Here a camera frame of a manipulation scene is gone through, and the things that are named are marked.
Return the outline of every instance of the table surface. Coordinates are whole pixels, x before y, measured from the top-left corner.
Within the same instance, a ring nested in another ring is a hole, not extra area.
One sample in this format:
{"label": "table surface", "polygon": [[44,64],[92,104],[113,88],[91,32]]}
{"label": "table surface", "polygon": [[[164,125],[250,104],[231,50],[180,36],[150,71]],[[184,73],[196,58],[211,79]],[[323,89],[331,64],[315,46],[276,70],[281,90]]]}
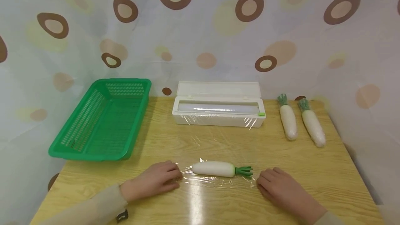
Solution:
{"label": "table surface", "polygon": [[[346,224],[384,224],[322,102],[311,101],[311,107],[326,134],[324,148],[314,146],[295,101],[290,101],[298,127],[294,142],[285,138],[275,100],[264,100],[267,118],[251,129],[177,125],[173,103],[173,98],[150,98],[129,160],[66,162],[32,224],[166,160],[177,162],[182,171],[200,160],[251,165],[255,178],[261,170],[280,167]],[[254,180],[184,176],[181,188],[129,204],[124,224],[299,224],[266,201]]]}

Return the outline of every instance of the plastic wrap dispenser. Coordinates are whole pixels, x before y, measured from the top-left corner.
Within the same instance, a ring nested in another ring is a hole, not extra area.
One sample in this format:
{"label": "plastic wrap dispenser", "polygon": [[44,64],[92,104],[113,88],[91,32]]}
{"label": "plastic wrap dispenser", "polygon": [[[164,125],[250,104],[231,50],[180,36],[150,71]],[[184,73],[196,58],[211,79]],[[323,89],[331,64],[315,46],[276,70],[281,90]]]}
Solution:
{"label": "plastic wrap dispenser", "polygon": [[258,128],[262,101],[259,83],[180,81],[173,116],[177,124]]}

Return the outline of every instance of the white radish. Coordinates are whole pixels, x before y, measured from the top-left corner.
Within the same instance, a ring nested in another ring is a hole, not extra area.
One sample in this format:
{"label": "white radish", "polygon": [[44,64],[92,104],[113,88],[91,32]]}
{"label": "white radish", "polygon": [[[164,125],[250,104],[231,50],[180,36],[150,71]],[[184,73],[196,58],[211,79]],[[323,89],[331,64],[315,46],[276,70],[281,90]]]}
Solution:
{"label": "white radish", "polygon": [[216,175],[223,177],[234,177],[236,174],[250,177],[253,172],[250,166],[236,168],[229,162],[205,161],[193,164],[192,171],[199,175]]}
{"label": "white radish", "polygon": [[286,94],[281,94],[277,101],[279,102],[279,112],[281,113],[282,125],[287,139],[293,141],[297,138],[296,117],[292,107],[288,105]]}
{"label": "white radish", "polygon": [[325,133],[321,124],[319,123],[318,117],[316,114],[310,110],[308,106],[308,100],[306,98],[300,99],[298,102],[300,110],[302,112],[303,123],[306,126],[308,133],[311,136],[311,139],[314,141],[317,147],[325,146]]}

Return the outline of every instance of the right hand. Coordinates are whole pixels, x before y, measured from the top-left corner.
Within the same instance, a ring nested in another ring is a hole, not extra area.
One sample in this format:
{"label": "right hand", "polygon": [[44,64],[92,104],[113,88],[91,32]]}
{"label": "right hand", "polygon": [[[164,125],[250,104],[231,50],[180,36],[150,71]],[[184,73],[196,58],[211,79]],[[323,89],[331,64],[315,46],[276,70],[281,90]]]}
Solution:
{"label": "right hand", "polygon": [[273,204],[310,225],[316,223],[327,212],[292,176],[280,168],[261,172],[257,179],[257,187]]}
{"label": "right hand", "polygon": [[175,178],[181,178],[179,167],[171,162],[151,165],[137,177],[127,180],[119,187],[127,202],[154,196],[179,188]]}

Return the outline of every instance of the sleeve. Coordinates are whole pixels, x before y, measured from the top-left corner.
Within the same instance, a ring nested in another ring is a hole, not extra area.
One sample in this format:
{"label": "sleeve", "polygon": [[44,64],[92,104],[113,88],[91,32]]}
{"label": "sleeve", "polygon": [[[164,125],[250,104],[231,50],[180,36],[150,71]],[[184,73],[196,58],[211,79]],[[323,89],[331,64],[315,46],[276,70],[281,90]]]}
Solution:
{"label": "sleeve", "polygon": [[344,225],[334,213],[326,212],[314,225]]}
{"label": "sleeve", "polygon": [[41,225],[93,225],[106,224],[125,211],[126,200],[121,195],[119,185],[113,185],[93,198],[76,204],[48,220]]}

